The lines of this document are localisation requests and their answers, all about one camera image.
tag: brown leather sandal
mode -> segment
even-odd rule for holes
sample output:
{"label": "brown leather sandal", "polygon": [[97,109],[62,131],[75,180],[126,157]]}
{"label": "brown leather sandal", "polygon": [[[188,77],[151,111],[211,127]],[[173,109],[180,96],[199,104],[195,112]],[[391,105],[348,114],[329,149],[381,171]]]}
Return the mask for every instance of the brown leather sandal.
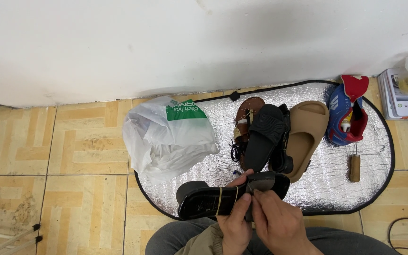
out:
{"label": "brown leather sandal", "polygon": [[234,129],[234,141],[231,149],[231,158],[234,162],[239,162],[240,167],[246,171],[248,170],[244,163],[243,158],[245,150],[247,148],[249,133],[248,129],[254,119],[254,116],[258,114],[259,110],[265,105],[262,98],[252,97],[245,100],[239,107],[235,117],[235,129]]}
{"label": "brown leather sandal", "polygon": [[295,183],[308,168],[311,156],[325,134],[330,113],[319,101],[305,101],[291,109],[291,132],[286,154],[292,157],[291,173],[284,174]]}

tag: beige slide sandal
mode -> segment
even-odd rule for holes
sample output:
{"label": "beige slide sandal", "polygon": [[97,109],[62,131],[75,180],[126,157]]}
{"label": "beige slide sandal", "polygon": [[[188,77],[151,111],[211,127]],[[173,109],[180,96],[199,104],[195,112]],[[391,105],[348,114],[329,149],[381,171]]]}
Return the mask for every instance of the beige slide sandal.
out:
{"label": "beige slide sandal", "polygon": [[308,168],[311,156],[325,134],[330,113],[319,101],[305,101],[291,109],[291,132],[286,154],[292,157],[294,168],[284,174],[295,183]]}

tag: tiled floor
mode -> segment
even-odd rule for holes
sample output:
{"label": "tiled floor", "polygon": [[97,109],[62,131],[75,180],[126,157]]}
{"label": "tiled floor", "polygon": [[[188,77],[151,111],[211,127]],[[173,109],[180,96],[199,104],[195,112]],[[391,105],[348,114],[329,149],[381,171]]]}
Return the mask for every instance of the tiled floor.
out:
{"label": "tiled floor", "polygon": [[[375,78],[365,96],[381,110]],[[44,237],[38,247],[17,254],[142,255],[155,231],[173,221],[141,193],[122,141],[124,116],[143,101],[0,107],[0,233],[15,235],[40,222]],[[388,125],[396,171],[383,194],[350,215],[306,217],[307,226],[345,229],[386,242],[389,223],[408,217],[408,121]],[[392,238],[394,244],[408,246],[408,221],[393,228]]]}

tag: hand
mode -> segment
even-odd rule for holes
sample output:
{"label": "hand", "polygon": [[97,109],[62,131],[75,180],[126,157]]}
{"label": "hand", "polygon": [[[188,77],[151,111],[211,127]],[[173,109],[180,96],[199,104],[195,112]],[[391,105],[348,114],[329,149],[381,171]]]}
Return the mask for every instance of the hand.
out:
{"label": "hand", "polygon": [[[226,187],[235,187],[246,182],[247,176],[254,173],[252,169],[244,172],[239,178]],[[223,232],[223,254],[241,255],[253,235],[251,224],[244,217],[251,204],[251,195],[245,193],[234,204],[229,216],[217,216],[218,225]]]}
{"label": "hand", "polygon": [[252,201],[256,233],[273,254],[323,255],[306,237],[300,208],[282,201],[271,190],[254,190]]}

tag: glue tube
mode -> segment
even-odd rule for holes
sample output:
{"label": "glue tube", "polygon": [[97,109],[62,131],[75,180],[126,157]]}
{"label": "glue tube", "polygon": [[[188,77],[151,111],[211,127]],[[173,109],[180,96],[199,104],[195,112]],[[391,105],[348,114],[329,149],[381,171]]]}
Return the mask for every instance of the glue tube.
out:
{"label": "glue tube", "polygon": [[352,118],[352,111],[343,119],[341,122],[341,129],[344,132],[348,132],[350,130],[350,119]]}

